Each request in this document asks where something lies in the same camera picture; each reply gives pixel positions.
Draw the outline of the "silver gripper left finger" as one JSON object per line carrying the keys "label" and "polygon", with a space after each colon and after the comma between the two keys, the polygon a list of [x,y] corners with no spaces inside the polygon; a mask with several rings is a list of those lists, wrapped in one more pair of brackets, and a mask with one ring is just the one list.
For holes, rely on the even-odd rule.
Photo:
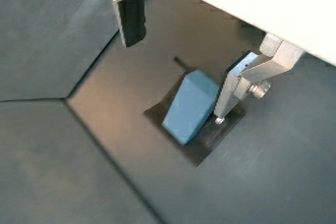
{"label": "silver gripper left finger", "polygon": [[143,0],[111,0],[121,40],[134,46],[145,37]]}

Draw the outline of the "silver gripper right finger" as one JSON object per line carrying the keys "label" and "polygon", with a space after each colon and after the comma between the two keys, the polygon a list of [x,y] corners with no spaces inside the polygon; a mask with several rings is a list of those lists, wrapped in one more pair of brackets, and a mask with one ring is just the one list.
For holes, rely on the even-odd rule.
{"label": "silver gripper right finger", "polygon": [[214,122],[221,124],[225,116],[247,94],[262,98],[270,88],[267,79],[287,72],[303,50],[267,33],[259,44],[259,53],[246,53],[229,67],[213,108]]}

